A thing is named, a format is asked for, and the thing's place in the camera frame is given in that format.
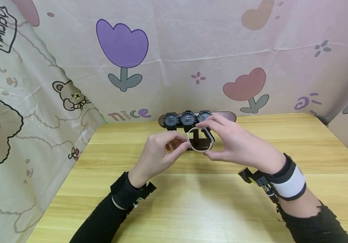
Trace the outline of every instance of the fabric backdrop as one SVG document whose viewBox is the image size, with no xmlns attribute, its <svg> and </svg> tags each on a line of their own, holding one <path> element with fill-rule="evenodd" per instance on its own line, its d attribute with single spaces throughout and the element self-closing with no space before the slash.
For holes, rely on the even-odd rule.
<svg viewBox="0 0 348 243">
<path fill-rule="evenodd" d="M 0 243 L 27 240 L 98 126 L 185 110 L 341 112 L 348 145 L 348 2 L 0 0 Z"/>
</svg>

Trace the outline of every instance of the wooden table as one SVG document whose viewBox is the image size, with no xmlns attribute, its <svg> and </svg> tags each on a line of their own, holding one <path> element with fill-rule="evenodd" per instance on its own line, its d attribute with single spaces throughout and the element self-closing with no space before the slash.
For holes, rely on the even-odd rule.
<svg viewBox="0 0 348 243">
<path fill-rule="evenodd" d="M 237 122 L 289 154 L 348 231 L 348 149 L 341 141 L 308 114 L 245 116 Z M 136 162 L 146 138 L 162 131 L 157 122 L 100 127 L 28 242 L 69 242 L 110 185 Z M 221 149 L 215 138 L 214 149 Z M 292 242 L 263 190 L 237 175 L 241 168 L 187 151 L 151 180 L 158 189 L 139 203 L 113 242 Z"/>
</svg>

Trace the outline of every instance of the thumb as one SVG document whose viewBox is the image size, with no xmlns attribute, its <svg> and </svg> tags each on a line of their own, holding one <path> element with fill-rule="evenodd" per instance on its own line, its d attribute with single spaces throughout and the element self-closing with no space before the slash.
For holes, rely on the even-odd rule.
<svg viewBox="0 0 348 243">
<path fill-rule="evenodd" d="M 204 155 L 212 161 L 227 161 L 226 151 L 206 151 Z"/>
<path fill-rule="evenodd" d="M 167 161 L 169 161 L 170 163 L 174 163 L 183 153 L 185 153 L 185 151 L 189 147 L 190 147 L 189 142 L 181 143 L 181 145 L 178 146 L 178 148 L 176 148 L 173 152 L 169 153 L 166 156 Z"/>
</svg>

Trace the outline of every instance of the hand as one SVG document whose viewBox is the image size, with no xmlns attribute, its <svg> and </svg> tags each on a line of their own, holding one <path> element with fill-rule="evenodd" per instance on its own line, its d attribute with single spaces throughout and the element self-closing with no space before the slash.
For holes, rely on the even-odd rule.
<svg viewBox="0 0 348 243">
<path fill-rule="evenodd" d="M 221 115 L 213 114 L 196 126 L 210 128 L 223 141 L 223 151 L 204 153 L 213 161 L 227 161 L 250 166 L 268 174 L 280 171 L 286 161 L 285 156 L 274 146 Z"/>
<path fill-rule="evenodd" d="M 174 151 L 167 153 L 165 148 L 171 144 Z M 168 169 L 181 156 L 190 143 L 186 136 L 177 131 L 167 131 L 148 137 L 135 166 L 128 172 L 128 179 L 136 188 L 142 187 L 157 174 Z"/>
</svg>

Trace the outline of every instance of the watch face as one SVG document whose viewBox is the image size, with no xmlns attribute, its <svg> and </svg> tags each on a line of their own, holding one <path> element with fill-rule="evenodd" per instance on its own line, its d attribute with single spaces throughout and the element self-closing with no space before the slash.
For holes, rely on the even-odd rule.
<svg viewBox="0 0 348 243">
<path fill-rule="evenodd" d="M 169 115 L 165 116 L 165 124 L 166 124 L 166 126 L 168 126 L 168 127 L 175 126 L 175 125 L 177 125 L 177 122 L 178 122 L 178 118 L 177 118 L 176 115 L 169 114 Z"/>
<path fill-rule="evenodd" d="M 194 124 L 194 116 L 192 114 L 184 114 L 181 116 L 181 122 L 184 126 L 191 126 Z"/>
<path fill-rule="evenodd" d="M 205 112 L 205 113 L 201 113 L 199 114 L 199 121 L 202 122 L 202 121 L 205 121 L 208 117 L 210 117 L 210 114 Z"/>
</svg>

